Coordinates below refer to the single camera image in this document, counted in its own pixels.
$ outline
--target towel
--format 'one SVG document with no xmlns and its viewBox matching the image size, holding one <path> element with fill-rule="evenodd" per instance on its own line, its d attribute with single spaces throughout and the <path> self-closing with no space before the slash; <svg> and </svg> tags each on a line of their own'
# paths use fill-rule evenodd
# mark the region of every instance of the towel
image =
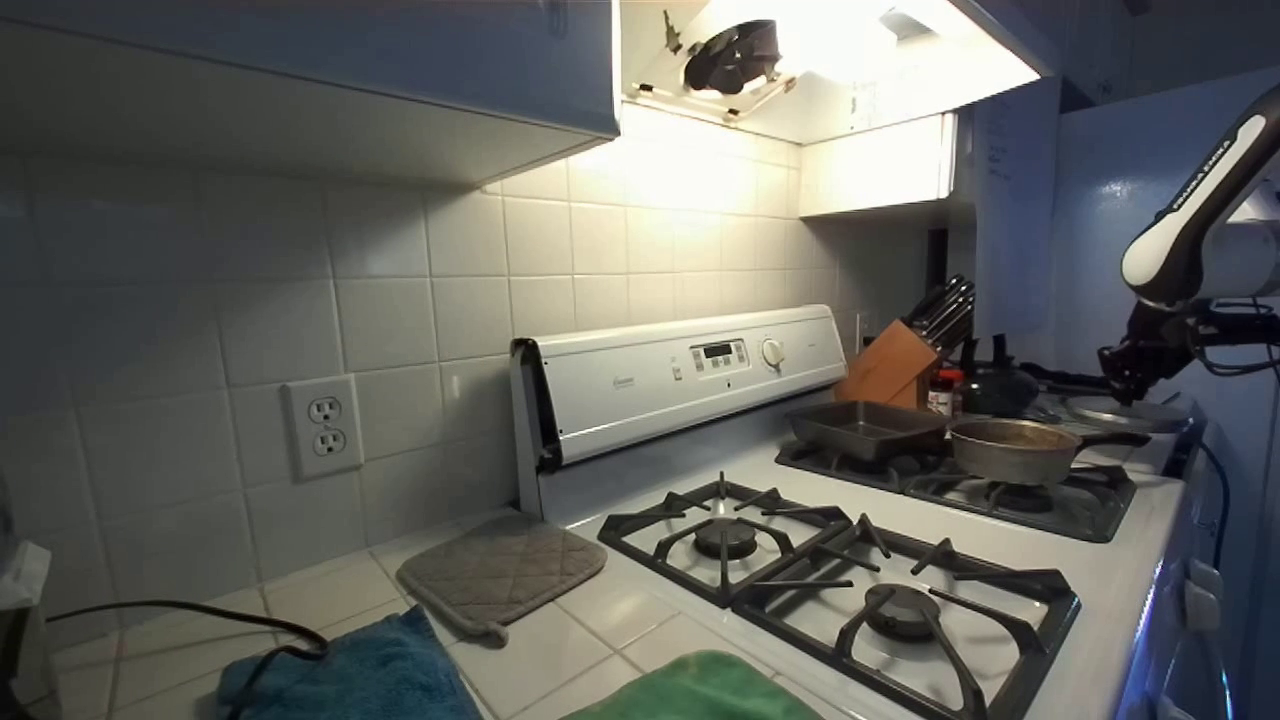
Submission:
<svg viewBox="0 0 1280 720">
<path fill-rule="evenodd" d="M 678 654 L 567 720 L 819 720 L 793 693 L 725 653 Z"/>
<path fill-rule="evenodd" d="M 231 708 L 254 654 L 224 666 L 217 704 Z M 479 720 L 428 617 L 409 609 L 326 643 L 323 661 L 277 654 L 254 680 L 245 720 Z"/>
</svg>

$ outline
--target blue cloth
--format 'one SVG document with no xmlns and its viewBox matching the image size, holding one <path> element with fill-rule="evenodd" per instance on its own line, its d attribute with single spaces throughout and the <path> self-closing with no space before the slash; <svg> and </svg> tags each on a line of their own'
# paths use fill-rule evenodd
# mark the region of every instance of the blue cloth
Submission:
<svg viewBox="0 0 1280 720">
<path fill-rule="evenodd" d="M 237 704 L 254 661 L 261 654 L 247 654 L 224 666 L 217 686 L 218 708 Z M 387 716 L 479 720 L 419 609 L 330 640 L 323 661 L 277 654 L 245 708 L 245 720 Z"/>
</svg>

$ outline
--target electrical outlet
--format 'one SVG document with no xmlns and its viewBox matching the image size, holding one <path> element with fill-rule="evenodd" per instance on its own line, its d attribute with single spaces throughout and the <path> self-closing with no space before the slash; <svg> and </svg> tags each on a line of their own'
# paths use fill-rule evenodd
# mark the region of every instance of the electrical outlet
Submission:
<svg viewBox="0 0 1280 720">
<path fill-rule="evenodd" d="M 283 385 L 295 474 L 330 474 L 365 463 L 351 377 Z"/>
</svg>

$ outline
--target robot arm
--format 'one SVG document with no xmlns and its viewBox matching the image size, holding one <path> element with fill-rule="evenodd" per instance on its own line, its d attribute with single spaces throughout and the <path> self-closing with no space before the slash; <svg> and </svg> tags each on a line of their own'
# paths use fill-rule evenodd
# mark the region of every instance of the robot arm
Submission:
<svg viewBox="0 0 1280 720">
<path fill-rule="evenodd" d="M 1177 200 L 1126 245 L 1120 270 L 1135 293 L 1126 330 L 1098 347 L 1114 399 L 1133 405 L 1164 377 L 1177 377 L 1214 344 L 1280 344 L 1280 320 L 1256 306 L 1214 306 L 1214 294 L 1277 288 L 1277 254 L 1208 274 L 1204 239 L 1244 200 L 1251 180 L 1280 152 L 1280 88 L 1259 97 L 1230 134 L 1200 162 Z"/>
</svg>

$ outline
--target pan handle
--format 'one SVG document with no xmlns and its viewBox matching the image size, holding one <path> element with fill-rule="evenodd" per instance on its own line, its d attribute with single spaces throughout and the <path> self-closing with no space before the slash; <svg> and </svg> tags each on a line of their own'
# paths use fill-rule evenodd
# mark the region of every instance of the pan handle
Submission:
<svg viewBox="0 0 1280 720">
<path fill-rule="evenodd" d="M 1090 430 L 1090 435 L 1078 435 L 1077 449 L 1095 449 L 1095 442 L 1144 449 L 1144 442 L 1153 442 L 1153 435 L 1146 430 Z"/>
</svg>

